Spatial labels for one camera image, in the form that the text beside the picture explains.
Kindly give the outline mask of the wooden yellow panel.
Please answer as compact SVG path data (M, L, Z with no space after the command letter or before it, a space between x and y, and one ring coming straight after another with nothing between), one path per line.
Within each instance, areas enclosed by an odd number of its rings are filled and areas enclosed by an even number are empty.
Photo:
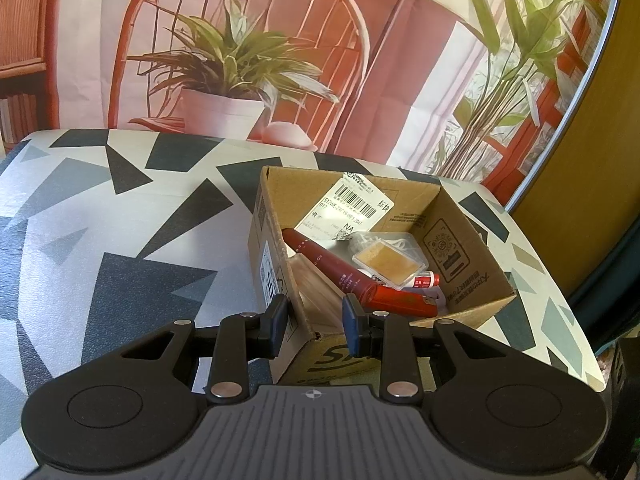
M617 0L597 66L512 217L563 294L639 213L639 0Z

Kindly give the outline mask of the brown cardboard box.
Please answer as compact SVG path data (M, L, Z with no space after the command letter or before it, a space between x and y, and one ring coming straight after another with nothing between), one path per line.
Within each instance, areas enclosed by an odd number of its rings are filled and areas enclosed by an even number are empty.
M263 304L270 303L273 292L292 302L280 352L270 363L275 382L324 384L375 367L371 359L349 355L343 327L312 322L282 236L283 229L302 221L340 179L335 171L276 166L260 173L248 236L255 289ZM432 178L368 180L393 202L373 229L416 237L430 266L446 275L442 291L450 318L477 328L514 299L512 285L480 233L439 183Z

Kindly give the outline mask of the clear bag of white items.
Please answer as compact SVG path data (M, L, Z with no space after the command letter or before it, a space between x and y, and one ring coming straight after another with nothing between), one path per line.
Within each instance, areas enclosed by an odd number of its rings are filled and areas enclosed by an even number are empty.
M355 255L375 242L385 242L411 258L423 256L416 239L408 232L356 232L348 238L348 250Z

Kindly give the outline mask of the clear case with tan pad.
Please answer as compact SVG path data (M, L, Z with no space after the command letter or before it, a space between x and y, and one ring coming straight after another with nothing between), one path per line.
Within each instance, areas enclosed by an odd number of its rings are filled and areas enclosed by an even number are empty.
M394 289L408 286L416 276L427 270L424 261L408 256L385 240L376 240L360 249L352 256L352 261Z

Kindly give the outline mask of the dark red cylindrical tube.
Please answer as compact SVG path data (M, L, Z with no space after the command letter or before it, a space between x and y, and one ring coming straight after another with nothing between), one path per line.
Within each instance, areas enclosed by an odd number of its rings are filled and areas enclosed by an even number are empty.
M294 229L283 229L282 237L294 252L304 255L338 289L345 294L355 295L363 307L370 304L378 288L375 281Z

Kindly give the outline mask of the geometric patterned tablecloth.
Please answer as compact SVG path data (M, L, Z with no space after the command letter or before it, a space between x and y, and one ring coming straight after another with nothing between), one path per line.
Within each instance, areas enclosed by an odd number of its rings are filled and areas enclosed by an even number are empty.
M267 166L434 179L514 299L477 328L362 306L369 354L346 346L373 370L275 382L248 249ZM610 416L544 274L468 182L188 134L37 132L1 168L1 315L27 393L1 420L37 479L590 479Z

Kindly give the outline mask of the small red white bottle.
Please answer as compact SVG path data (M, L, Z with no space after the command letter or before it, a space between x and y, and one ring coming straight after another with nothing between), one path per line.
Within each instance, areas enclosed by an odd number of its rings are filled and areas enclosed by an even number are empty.
M439 285L440 275L433 271L426 271L413 278L412 288L428 289Z

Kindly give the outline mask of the white shipping label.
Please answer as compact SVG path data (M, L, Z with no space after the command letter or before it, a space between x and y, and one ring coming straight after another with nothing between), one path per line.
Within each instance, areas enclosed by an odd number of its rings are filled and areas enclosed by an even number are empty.
M315 242L346 240L371 231L393 208L394 202L366 176L345 172L295 229Z

